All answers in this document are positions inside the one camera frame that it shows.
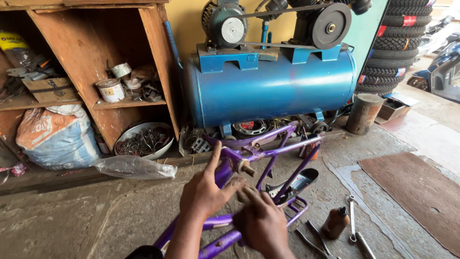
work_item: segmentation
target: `motorcycle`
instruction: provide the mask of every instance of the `motorcycle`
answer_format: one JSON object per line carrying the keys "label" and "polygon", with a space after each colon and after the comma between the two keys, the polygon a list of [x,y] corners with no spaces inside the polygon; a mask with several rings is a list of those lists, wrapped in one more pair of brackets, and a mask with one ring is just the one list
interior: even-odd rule
{"label": "motorcycle", "polygon": [[455,79],[460,78],[459,64],[460,42],[455,41],[436,56],[427,70],[413,72],[407,84],[460,103],[460,87],[454,85]]}

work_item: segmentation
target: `brown bottle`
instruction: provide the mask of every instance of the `brown bottle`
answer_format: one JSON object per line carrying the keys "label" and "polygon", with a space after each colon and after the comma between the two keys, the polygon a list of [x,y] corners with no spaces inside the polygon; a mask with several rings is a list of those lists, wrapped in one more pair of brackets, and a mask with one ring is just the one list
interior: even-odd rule
{"label": "brown bottle", "polygon": [[341,207],[338,209],[332,209],[329,212],[329,216],[326,219],[326,222],[321,227],[324,235],[332,240],[338,239],[342,231],[350,222],[348,218],[348,211],[346,207]]}

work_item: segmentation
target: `wooden box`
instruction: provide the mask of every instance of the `wooden box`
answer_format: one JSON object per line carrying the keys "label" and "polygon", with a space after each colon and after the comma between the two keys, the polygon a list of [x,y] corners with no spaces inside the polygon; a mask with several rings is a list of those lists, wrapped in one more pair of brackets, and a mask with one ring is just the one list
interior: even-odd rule
{"label": "wooden box", "polygon": [[392,120],[406,114],[409,110],[410,107],[406,106],[403,102],[392,98],[385,98],[377,116],[385,120]]}
{"label": "wooden box", "polygon": [[23,82],[39,103],[78,99],[78,92],[67,77]]}

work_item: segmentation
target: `metal bowl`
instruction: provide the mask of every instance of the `metal bowl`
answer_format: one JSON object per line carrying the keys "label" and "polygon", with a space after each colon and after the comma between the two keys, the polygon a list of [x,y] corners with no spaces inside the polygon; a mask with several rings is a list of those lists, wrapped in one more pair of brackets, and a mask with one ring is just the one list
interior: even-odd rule
{"label": "metal bowl", "polygon": [[[147,123],[143,123],[143,124],[140,124],[140,125],[137,125],[135,127],[132,127],[130,129],[128,129],[125,133],[123,133],[123,135],[121,135],[121,137],[115,142],[115,145],[114,147],[116,147],[116,144],[119,142],[119,141],[125,141],[126,139],[129,139],[133,136],[135,136],[137,133],[141,132],[141,131],[144,131],[146,130],[147,128],[151,128],[152,130],[154,130],[155,128],[158,128],[158,127],[161,127],[161,128],[165,128],[165,129],[170,129],[171,126],[169,126],[168,124],[166,123],[161,123],[161,122],[147,122]],[[153,153],[153,154],[150,154],[150,155],[146,155],[146,156],[143,156],[142,158],[145,158],[145,159],[148,159],[148,160],[155,160],[155,159],[159,159],[162,155],[164,155],[166,153],[166,151],[168,151],[168,149],[171,147],[171,145],[173,144],[173,140],[174,140],[174,136],[172,135],[171,138],[169,139],[169,142],[164,146],[162,147],[160,150],[158,150],[157,152]],[[115,155],[119,155],[116,151],[116,149],[114,149],[114,153]]]}

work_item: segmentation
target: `bicycle frame tube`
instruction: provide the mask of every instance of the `bicycle frame tube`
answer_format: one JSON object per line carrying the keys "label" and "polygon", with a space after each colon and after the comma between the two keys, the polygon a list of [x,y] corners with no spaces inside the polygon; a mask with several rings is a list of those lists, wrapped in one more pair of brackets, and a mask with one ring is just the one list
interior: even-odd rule
{"label": "bicycle frame tube", "polygon": [[[286,141],[288,140],[289,136],[292,132],[294,132],[295,128],[297,127],[298,122],[292,122],[287,126],[281,127],[279,129],[275,129],[270,131],[269,133],[257,136],[250,139],[245,140],[238,140],[238,141],[222,141],[223,148],[220,154],[220,160],[222,161],[220,165],[217,167],[214,173],[214,179],[219,188],[222,188],[231,178],[233,172],[238,171],[238,165],[244,159],[247,159],[249,162],[254,162],[261,160],[262,158],[271,157],[270,162],[268,163],[267,167],[265,168],[264,172],[262,173],[259,181],[257,182],[256,188],[260,190],[262,186],[262,182],[265,177],[268,175],[271,167],[273,166],[276,158],[279,154],[283,154],[300,147],[315,144],[313,150],[305,157],[299,167],[294,171],[294,173],[290,176],[290,178],[286,181],[286,183],[281,188],[280,192],[273,198],[274,202],[278,201],[282,194],[286,191],[287,187],[291,184],[293,179],[297,177],[297,175],[302,171],[302,169],[307,165],[307,163],[311,160],[313,155],[319,150],[322,141],[322,136],[316,136],[311,139],[307,139],[305,141],[301,141],[299,143],[289,145],[287,147],[284,146]],[[280,145],[275,150],[264,151],[260,148],[260,145],[272,141],[278,134],[286,132],[284,135]],[[218,140],[212,139],[210,137],[204,137],[208,143],[214,145]],[[240,147],[238,150],[232,150],[231,148]],[[250,155],[243,157],[243,152],[249,152]],[[292,205],[292,203],[298,200],[302,202],[305,206],[302,209],[298,209]],[[291,210],[293,210],[296,214],[292,216],[288,222],[287,226],[292,224],[296,221],[305,211],[308,210],[308,203],[306,200],[296,196],[286,203],[279,205],[279,206],[287,206]],[[208,218],[205,223],[203,224],[203,230],[212,230],[215,228],[225,227],[232,224],[232,217],[233,214],[222,215],[218,217]],[[162,233],[162,235],[158,238],[155,242],[154,246],[160,249],[163,254],[166,252],[167,245],[173,235],[175,226],[176,226],[177,217],[171,222],[171,224],[166,228],[166,230]],[[231,246],[234,242],[241,239],[241,233],[238,232],[236,229],[232,229],[229,232],[222,235],[220,238],[214,240],[213,242],[209,243],[205,247],[200,250],[198,255],[199,259],[211,259],[214,258],[216,255],[227,249]]]}

